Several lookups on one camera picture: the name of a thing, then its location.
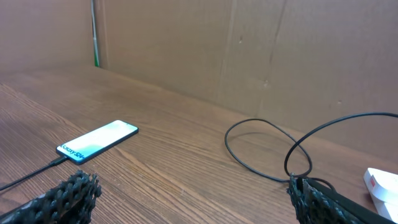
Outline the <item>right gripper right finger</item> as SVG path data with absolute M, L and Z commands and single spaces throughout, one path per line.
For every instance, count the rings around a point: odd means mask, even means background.
M 291 176 L 287 193 L 299 223 L 394 224 L 334 189 L 318 183 L 316 178 Z

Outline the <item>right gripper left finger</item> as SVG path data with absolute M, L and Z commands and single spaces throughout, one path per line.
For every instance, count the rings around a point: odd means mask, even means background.
M 1 224 L 88 224 L 101 196 L 97 175 L 78 170 L 68 180 L 1 215 Z

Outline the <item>blue-screen Samsung smartphone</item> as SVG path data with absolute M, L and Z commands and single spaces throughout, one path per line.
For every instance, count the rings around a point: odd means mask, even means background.
M 84 164 L 104 151 L 137 134 L 139 128 L 115 120 L 56 147 L 56 152 L 74 164 Z

